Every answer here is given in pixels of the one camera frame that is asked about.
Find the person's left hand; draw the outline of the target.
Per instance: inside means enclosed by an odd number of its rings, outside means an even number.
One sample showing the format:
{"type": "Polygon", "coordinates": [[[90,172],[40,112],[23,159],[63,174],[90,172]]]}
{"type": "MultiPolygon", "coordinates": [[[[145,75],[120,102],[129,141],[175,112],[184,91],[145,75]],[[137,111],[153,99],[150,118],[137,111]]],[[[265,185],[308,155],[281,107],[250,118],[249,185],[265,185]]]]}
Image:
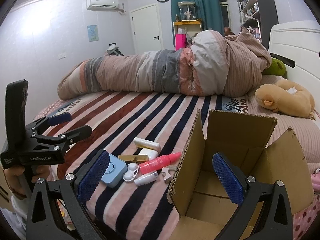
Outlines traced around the person's left hand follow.
{"type": "MultiPolygon", "coordinates": [[[[25,189],[28,183],[24,172],[25,168],[22,166],[14,166],[4,170],[4,176],[10,191],[16,198],[20,200],[27,197],[25,189]]],[[[35,183],[39,178],[47,179],[49,175],[49,166],[38,166],[36,169],[36,174],[31,178],[30,181],[31,183],[35,183]]]]}

